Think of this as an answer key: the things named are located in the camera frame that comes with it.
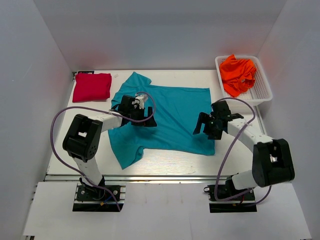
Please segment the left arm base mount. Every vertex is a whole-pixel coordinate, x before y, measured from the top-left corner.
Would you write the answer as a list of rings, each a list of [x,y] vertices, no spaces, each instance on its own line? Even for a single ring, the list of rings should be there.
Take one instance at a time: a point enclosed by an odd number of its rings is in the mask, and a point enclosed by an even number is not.
[[[82,178],[79,180],[80,184],[77,185],[74,195],[73,212],[117,213],[122,210],[125,203],[125,185],[105,185],[104,178],[99,183],[100,186],[112,192],[116,203],[108,191],[88,185]]]

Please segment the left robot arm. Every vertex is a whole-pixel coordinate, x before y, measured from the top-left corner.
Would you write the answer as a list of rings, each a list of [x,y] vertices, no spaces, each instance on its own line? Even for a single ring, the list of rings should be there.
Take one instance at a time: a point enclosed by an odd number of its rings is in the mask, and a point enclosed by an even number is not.
[[[135,96],[123,95],[120,103],[108,111],[89,107],[87,110],[100,115],[89,117],[77,114],[64,137],[62,148],[77,164],[81,182],[89,186],[90,196],[99,200],[106,193],[105,180],[95,157],[101,133],[121,128],[128,123],[138,127],[156,127],[156,103],[151,95],[140,91]]]

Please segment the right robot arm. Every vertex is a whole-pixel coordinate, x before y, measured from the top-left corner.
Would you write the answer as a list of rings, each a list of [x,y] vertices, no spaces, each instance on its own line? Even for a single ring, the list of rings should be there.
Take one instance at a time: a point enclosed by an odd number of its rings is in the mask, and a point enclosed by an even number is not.
[[[226,100],[211,105],[212,111],[200,112],[195,135],[204,133],[210,140],[220,140],[227,133],[252,152],[252,168],[230,176],[226,181],[226,195],[236,200],[244,190],[290,182],[295,178],[289,143],[275,139],[251,126],[239,113],[232,113]]]

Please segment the teal t-shirt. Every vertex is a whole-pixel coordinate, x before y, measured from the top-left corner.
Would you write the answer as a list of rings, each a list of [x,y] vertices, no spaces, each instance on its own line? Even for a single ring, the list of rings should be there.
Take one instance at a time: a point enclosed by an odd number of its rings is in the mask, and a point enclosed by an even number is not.
[[[143,157],[144,149],[182,151],[213,156],[215,142],[205,134],[194,135],[199,114],[211,112],[209,88],[152,85],[151,79],[133,72],[111,100],[115,106],[124,95],[147,92],[155,101],[156,127],[127,124],[109,130],[111,149],[122,169]]]

